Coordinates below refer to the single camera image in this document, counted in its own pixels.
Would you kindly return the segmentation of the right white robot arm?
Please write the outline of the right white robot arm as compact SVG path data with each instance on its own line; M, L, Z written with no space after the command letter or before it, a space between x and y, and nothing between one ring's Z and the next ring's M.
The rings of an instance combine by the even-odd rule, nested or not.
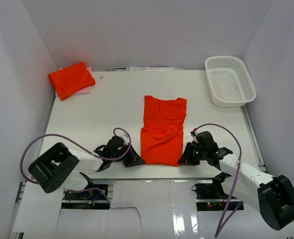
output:
M273 176L242 162L226 147L218 147L208 131L191 132L178 163L197 166L206 161L220 171L210 184L196 184L198 199L228 196L250 205L268 226L279 231L294 221L294 187L284 175Z

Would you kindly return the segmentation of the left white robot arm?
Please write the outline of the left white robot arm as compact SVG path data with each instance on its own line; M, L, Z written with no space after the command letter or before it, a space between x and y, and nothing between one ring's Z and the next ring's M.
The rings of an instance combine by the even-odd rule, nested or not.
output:
M62 188L86 199L93 192L93 182L87 173L102 172L118 161L126 168L146 163L129 144L128 137L114 135L93 153L72 150L58 142L34 160L28 171L45 193Z

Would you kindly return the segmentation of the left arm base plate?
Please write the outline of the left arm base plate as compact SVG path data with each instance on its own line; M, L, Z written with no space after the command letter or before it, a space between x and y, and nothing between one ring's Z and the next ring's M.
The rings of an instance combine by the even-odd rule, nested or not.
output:
M108 210L110 206L101 191L90 190L81 193L65 192L61 208L75 210Z

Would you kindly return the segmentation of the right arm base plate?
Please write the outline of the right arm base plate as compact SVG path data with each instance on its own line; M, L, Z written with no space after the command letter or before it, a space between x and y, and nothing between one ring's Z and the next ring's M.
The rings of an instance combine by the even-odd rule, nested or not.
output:
M196 183L192 191L196 194L196 208L198 212L223 211L228 195L224 193L221 183L230 175L220 173L210 183Z

